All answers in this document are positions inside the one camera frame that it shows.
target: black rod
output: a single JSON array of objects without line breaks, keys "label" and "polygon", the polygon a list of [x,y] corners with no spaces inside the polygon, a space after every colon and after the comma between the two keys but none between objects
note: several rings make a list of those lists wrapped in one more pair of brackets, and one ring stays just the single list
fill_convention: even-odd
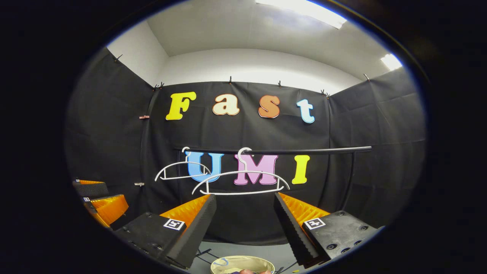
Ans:
[{"label": "black rod", "polygon": [[[174,148],[175,150],[181,151],[183,148]],[[342,147],[342,148],[326,148],[326,149],[301,149],[301,150],[251,150],[251,151],[244,151],[242,154],[245,155],[284,155],[284,154],[291,154],[291,155],[328,155],[328,154],[346,154],[346,153],[355,153],[355,152],[367,152],[371,151],[371,146],[365,147]],[[207,152],[207,153],[222,153],[222,154],[236,154],[238,150],[218,150],[218,149],[186,149],[185,151],[188,152]]]},{"label": "black rod", "polygon": [[354,163],[355,163],[355,152],[352,153],[352,164],[350,165],[350,176],[348,177],[347,188],[345,190],[345,196],[340,206],[340,210],[345,210],[348,198],[350,197],[350,192],[352,192],[352,178],[354,177]]}]

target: light blue letter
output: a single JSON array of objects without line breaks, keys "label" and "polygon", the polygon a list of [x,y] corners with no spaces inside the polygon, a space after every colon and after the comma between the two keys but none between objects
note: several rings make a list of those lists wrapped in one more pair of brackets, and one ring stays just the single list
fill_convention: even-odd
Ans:
[{"label": "light blue letter", "polygon": [[298,107],[301,109],[301,118],[303,118],[303,121],[307,122],[308,124],[315,121],[315,117],[309,114],[309,110],[313,109],[313,105],[309,104],[308,100],[303,99],[297,102],[296,105],[298,105]]},{"label": "light blue letter", "polygon": [[[203,154],[204,153],[202,153],[202,152],[191,152],[191,154],[187,158],[187,161],[201,164],[201,156]],[[211,165],[212,165],[211,174],[215,175],[215,174],[221,173],[223,154],[219,154],[219,153],[208,153],[208,154],[211,156]],[[187,165],[187,172],[189,173],[190,176],[203,174],[203,173],[201,173],[202,169],[204,169],[204,168],[200,165],[197,165],[197,164],[188,164]],[[206,178],[210,177],[211,174],[203,175],[203,176],[197,176],[197,177],[191,177],[191,178],[195,181],[202,182]],[[218,180],[218,178],[219,178],[219,176],[209,180],[208,182],[216,181],[216,180]]]}]

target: black fabric backdrop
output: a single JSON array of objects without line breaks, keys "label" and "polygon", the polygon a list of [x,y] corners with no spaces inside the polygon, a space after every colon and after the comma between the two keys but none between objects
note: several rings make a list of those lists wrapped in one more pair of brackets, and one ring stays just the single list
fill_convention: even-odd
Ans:
[{"label": "black fabric backdrop", "polygon": [[[356,157],[353,187],[346,210],[373,226],[388,224],[407,201],[424,159],[425,125],[419,95],[403,69],[363,82],[330,97],[276,85],[202,82],[165,86],[152,91],[105,49],[80,79],[71,100],[66,129],[66,154],[73,176],[102,180],[111,194],[124,194],[129,204],[117,228],[144,211],[161,213],[201,194],[198,183],[186,178],[157,180],[164,166],[184,160],[174,147],[204,149],[318,149],[372,145],[373,151]],[[194,91],[197,98],[181,112],[181,120],[165,120],[170,95]],[[217,116],[212,107],[220,94],[234,94],[240,112]],[[259,99],[278,96],[280,115],[258,114]],[[305,123],[296,102],[314,106],[312,124]],[[141,115],[150,119],[140,120]],[[258,163],[260,156],[254,157]],[[202,164],[212,169],[205,154]],[[237,170],[233,155],[222,157],[222,172]],[[305,184],[291,184],[294,156],[279,155],[275,173],[291,187],[285,193],[333,212],[344,195],[350,155],[311,155]],[[168,176],[186,176],[187,166],[168,170]],[[272,189],[258,182],[238,186],[237,175],[210,183],[214,192]],[[144,182],[144,187],[134,186]],[[243,244],[285,243],[272,208],[273,193],[255,196],[218,196],[217,212],[206,240]]]}]

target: yellow letter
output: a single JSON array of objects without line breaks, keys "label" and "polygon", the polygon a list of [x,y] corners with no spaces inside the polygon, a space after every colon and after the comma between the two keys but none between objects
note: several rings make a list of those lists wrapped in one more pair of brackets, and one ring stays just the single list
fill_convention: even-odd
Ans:
[{"label": "yellow letter", "polygon": [[228,114],[234,116],[240,111],[237,107],[238,99],[233,94],[218,95],[215,98],[215,102],[217,103],[213,106],[213,113],[216,115]]},{"label": "yellow letter", "polygon": [[294,185],[304,184],[308,180],[306,179],[306,165],[308,164],[309,156],[296,155],[294,160],[296,161],[296,175],[294,176],[292,183]]},{"label": "yellow letter", "polygon": [[166,120],[181,120],[183,115],[179,112],[181,109],[183,112],[189,107],[189,100],[183,98],[189,98],[191,101],[196,99],[196,93],[192,92],[184,92],[184,93],[174,93],[171,95],[172,102],[171,108],[169,109],[169,114],[166,115]]}]

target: hook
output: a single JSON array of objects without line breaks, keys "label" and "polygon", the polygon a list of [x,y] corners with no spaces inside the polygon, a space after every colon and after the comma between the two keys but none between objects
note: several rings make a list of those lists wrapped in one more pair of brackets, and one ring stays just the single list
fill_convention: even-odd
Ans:
[{"label": "hook", "polygon": [[118,59],[120,59],[120,57],[122,57],[123,54],[121,54],[117,59],[115,59],[115,63],[118,61]]},{"label": "hook", "polygon": [[[189,148],[189,147],[184,147],[184,148],[183,148],[183,150],[182,150],[182,152],[184,153],[184,151],[185,151],[186,149],[190,149],[190,148]],[[190,151],[190,152],[189,152],[189,153],[186,155],[186,162],[187,162],[187,158],[188,158],[190,155],[191,155],[191,151]]]},{"label": "hook", "polygon": [[239,161],[241,163],[243,163],[243,169],[244,170],[247,170],[247,162],[245,162],[243,159],[242,159],[242,152],[244,150],[251,150],[250,148],[248,147],[242,147],[238,152],[237,152],[237,158],[239,159]]}]

